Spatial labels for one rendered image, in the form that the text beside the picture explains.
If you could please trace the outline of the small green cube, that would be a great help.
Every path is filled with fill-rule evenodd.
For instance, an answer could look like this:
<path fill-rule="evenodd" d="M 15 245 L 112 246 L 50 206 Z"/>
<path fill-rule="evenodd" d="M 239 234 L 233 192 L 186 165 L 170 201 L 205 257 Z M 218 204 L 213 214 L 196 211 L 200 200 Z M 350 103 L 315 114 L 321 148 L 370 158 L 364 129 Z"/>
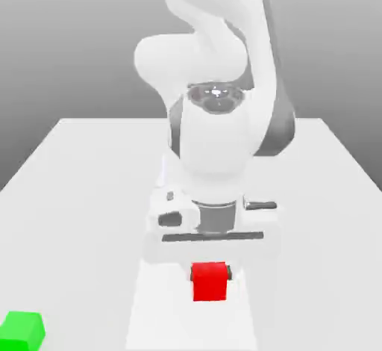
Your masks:
<path fill-rule="evenodd" d="M 40 351 L 45 336 L 40 313 L 9 311 L 0 325 L 0 351 Z"/>

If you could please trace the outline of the small red cube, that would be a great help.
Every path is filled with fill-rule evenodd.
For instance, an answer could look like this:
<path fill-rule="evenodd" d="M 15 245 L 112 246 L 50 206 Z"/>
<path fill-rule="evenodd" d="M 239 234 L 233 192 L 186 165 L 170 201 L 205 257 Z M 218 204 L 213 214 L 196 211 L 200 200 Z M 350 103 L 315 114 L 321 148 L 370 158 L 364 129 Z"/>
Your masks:
<path fill-rule="evenodd" d="M 225 262 L 198 262 L 191 266 L 193 300 L 217 302 L 226 300 L 228 266 Z"/>

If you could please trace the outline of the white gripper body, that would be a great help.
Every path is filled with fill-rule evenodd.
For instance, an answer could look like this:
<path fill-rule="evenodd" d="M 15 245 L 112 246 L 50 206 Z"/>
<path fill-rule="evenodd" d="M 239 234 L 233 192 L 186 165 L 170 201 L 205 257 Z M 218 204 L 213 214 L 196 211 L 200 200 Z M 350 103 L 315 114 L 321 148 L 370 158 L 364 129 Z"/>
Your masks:
<path fill-rule="evenodd" d="M 229 232 L 226 234 L 147 234 L 143 259 L 150 264 L 225 261 L 251 263 L 275 258 L 281 251 L 278 230 Z"/>

